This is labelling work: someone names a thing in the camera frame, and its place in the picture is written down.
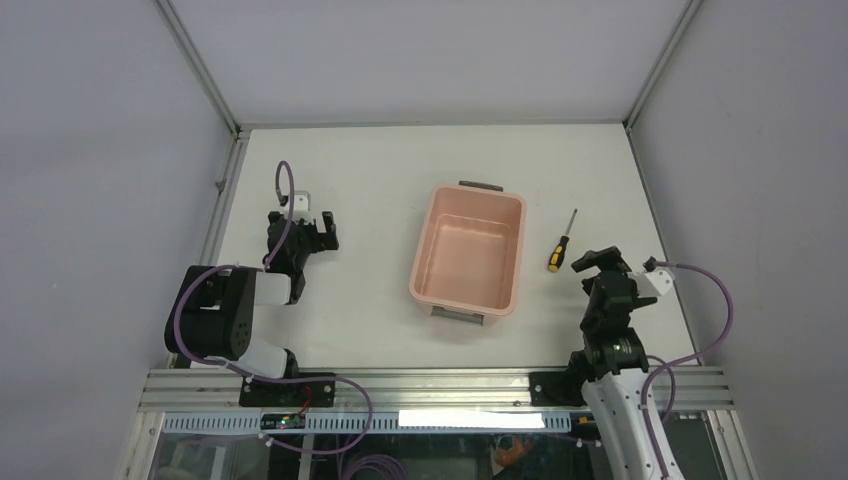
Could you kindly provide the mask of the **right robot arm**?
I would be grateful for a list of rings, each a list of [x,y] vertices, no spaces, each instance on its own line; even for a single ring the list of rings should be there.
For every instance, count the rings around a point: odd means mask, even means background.
[[[576,387],[589,407],[616,479],[681,479],[657,408],[648,355],[632,313],[671,291],[663,270],[634,272],[615,247],[589,250],[571,268],[598,272],[581,281],[588,303],[580,322],[583,348],[570,365]]]

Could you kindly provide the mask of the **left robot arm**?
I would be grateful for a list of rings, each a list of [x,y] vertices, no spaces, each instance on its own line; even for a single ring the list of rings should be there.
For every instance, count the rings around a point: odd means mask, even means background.
[[[166,322],[166,349],[208,366],[236,369],[257,379],[299,376],[295,354],[253,333],[257,306],[290,306],[306,286],[309,257],[339,249],[333,213],[321,213],[324,229],[309,214],[297,212],[289,222],[279,211],[268,215],[268,247],[275,256],[270,269],[216,269],[192,265]]]

